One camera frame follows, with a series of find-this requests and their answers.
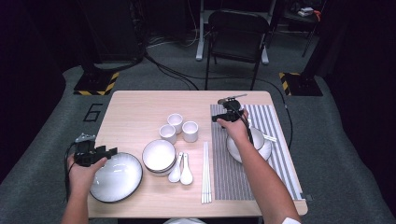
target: gray striped mat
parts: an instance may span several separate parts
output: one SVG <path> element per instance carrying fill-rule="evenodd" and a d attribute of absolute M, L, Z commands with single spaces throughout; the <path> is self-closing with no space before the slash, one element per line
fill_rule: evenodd
<path fill-rule="evenodd" d="M 285 183 L 293 200 L 301 200 L 301 192 L 297 185 L 297 178 L 293 175 L 290 154 L 283 139 L 283 133 L 276 119 L 276 112 L 272 105 L 242 105 L 249 112 L 251 126 L 278 141 L 273 143 L 269 164 Z M 211 105 L 211 116 L 223 114 L 222 105 Z M 243 166 L 227 150 L 227 132 L 216 122 L 212 122 L 212 149 L 215 179 L 216 200 L 254 200 Z"/>

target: person's left hand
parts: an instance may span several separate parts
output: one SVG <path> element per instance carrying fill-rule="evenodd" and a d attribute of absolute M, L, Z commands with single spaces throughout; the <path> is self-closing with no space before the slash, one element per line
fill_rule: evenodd
<path fill-rule="evenodd" d="M 71 194 L 86 199 L 90 192 L 95 173 L 103 167 L 106 162 L 107 158 L 104 157 L 90 167 L 84 167 L 75 163 L 74 154 L 70 155 L 67 158 L 67 167 L 70 170 L 69 179 Z"/>

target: human arm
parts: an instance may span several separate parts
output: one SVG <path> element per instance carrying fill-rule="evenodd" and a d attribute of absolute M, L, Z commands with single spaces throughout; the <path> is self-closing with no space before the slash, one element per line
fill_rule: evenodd
<path fill-rule="evenodd" d="M 217 122 L 226 128 L 239 150 L 247 180 L 262 211 L 264 222 L 282 223 L 286 217 L 301 221 L 285 185 L 248 140 L 244 122 L 241 119 L 235 122 L 218 119 Z"/>
<path fill-rule="evenodd" d="M 96 171 L 105 165 L 107 158 L 104 157 L 90 167 L 79 166 L 74 157 L 67 159 L 70 178 L 70 197 L 62 218 L 63 224 L 88 223 L 88 194 Z"/>

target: white bowl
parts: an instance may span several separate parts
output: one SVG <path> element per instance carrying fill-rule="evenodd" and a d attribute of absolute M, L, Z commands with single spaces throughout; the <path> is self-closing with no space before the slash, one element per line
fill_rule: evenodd
<path fill-rule="evenodd" d="M 139 160 L 128 153 L 118 153 L 99 169 L 91 186 L 91 195 L 104 203 L 114 203 L 130 196 L 143 177 Z"/>
<path fill-rule="evenodd" d="M 260 130 L 255 128 L 250 128 L 250 130 L 253 136 L 254 147 L 259 150 L 260 155 L 262 155 L 262 157 L 267 161 L 271 156 L 272 142 L 264 139 L 264 135 Z M 242 162 L 241 155 L 239 155 L 239 150 L 230 136 L 227 137 L 226 144 L 230 155 L 236 161 Z"/>
<path fill-rule="evenodd" d="M 176 150 L 168 141 L 154 140 L 146 145 L 142 157 L 148 170 L 161 173 L 172 168 L 176 159 Z"/>
<path fill-rule="evenodd" d="M 156 176 L 164 176 L 164 175 L 169 175 L 171 172 L 172 172 L 172 170 L 175 168 L 175 166 L 177 165 L 177 162 L 174 162 L 168 169 L 166 169 L 165 171 L 161 171 L 161 172 L 153 172 L 153 171 L 151 171 L 151 173 L 153 174 L 153 175 L 156 175 Z"/>

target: wire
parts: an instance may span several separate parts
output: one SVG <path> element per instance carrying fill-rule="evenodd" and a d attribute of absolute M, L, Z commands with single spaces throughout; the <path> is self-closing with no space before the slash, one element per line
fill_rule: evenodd
<path fill-rule="evenodd" d="M 64 201 L 68 201 L 69 196 L 70 196 L 70 178 L 69 178 L 69 173 L 70 170 L 72 169 L 74 163 L 70 166 L 70 169 L 68 169 L 67 167 L 67 159 L 69 157 L 69 153 L 70 153 L 70 148 L 72 148 L 72 146 L 74 146 L 76 143 L 72 143 L 70 144 L 70 146 L 67 148 L 66 152 L 64 153 L 64 186 L 66 189 L 66 196 L 64 198 Z"/>
<path fill-rule="evenodd" d="M 223 75 L 226 75 L 227 77 L 211 77 L 210 79 L 223 79 L 223 78 L 251 79 L 251 77 L 237 77 L 237 76 L 232 76 L 232 75 L 229 75 L 229 74 L 223 74 Z M 292 143 L 292 139 L 293 139 L 293 122 L 291 120 L 290 112 L 289 112 L 288 106 L 286 105 L 286 101 L 285 101 L 285 98 L 284 98 L 284 96 L 282 94 L 282 91 L 275 84 L 273 84 L 273 83 L 271 83 L 269 81 L 266 81 L 266 80 L 263 80 L 263 79 L 259 79 L 259 78 L 256 78 L 256 80 L 265 82 L 265 83 L 273 86 L 277 90 L 277 92 L 279 92 L 279 95 L 282 98 L 282 103 L 285 106 L 286 112 L 288 114 L 289 122 L 290 122 L 290 140 L 289 140 L 289 143 L 288 143 L 288 148 L 291 149 L 291 143 Z"/>
<path fill-rule="evenodd" d="M 160 71 L 162 71 L 163 73 L 164 73 L 164 71 L 163 70 L 165 70 L 165 71 L 167 71 L 167 72 L 170 72 L 170 73 L 172 73 L 173 75 L 175 75 L 175 77 L 174 76 L 170 76 L 169 74 L 167 74 L 167 73 L 165 73 L 166 75 L 168 75 L 169 77 L 172 77 L 172 78 L 175 78 L 175 79 L 177 79 L 177 80 L 180 80 L 180 81 L 183 81 L 186 85 L 188 85 L 187 84 L 187 82 L 188 83 L 190 83 L 196 90 L 199 90 L 198 89 L 198 87 L 191 81 L 191 80 L 189 80 L 187 77 L 187 75 L 184 75 L 184 74 L 182 74 L 182 73 L 179 73 L 178 71 L 175 71 L 175 70 L 173 70 L 173 69 L 171 69 L 171 68 L 169 68 L 169 67 L 166 67 L 166 66 L 164 66 L 163 64 L 161 64 L 161 63 L 157 63 L 153 58 L 151 58 L 150 56 L 149 56 L 149 54 L 146 52 L 146 54 L 145 54 L 145 58 L 147 58 L 150 62 L 152 62 L 152 63 L 154 63 L 155 65 L 157 65 L 157 67 L 160 69 Z"/>
<path fill-rule="evenodd" d="M 191 18 L 192 18 L 192 22 L 194 23 L 195 38 L 191 41 L 190 44 L 188 44 L 188 45 L 181 45 L 181 46 L 183 46 L 183 47 L 189 47 L 189 46 L 191 46 L 193 43 L 195 43 L 195 41 L 197 40 L 197 37 L 198 37 L 197 24 L 195 23 L 195 18 L 194 18 L 194 16 L 192 15 L 190 0 L 187 0 L 187 4 L 189 5 L 190 15 L 191 15 Z"/>
<path fill-rule="evenodd" d="M 235 109 L 231 104 L 229 104 L 229 106 L 233 110 L 233 112 L 238 115 L 238 117 L 242 120 L 242 122 L 244 122 L 245 127 L 247 128 L 247 135 L 248 135 L 249 141 L 252 145 L 254 145 L 253 136 L 251 135 L 251 130 L 248 127 L 248 118 L 245 116 L 245 114 L 242 114 L 242 116 L 241 116 L 239 114 L 239 111 L 237 109 Z"/>

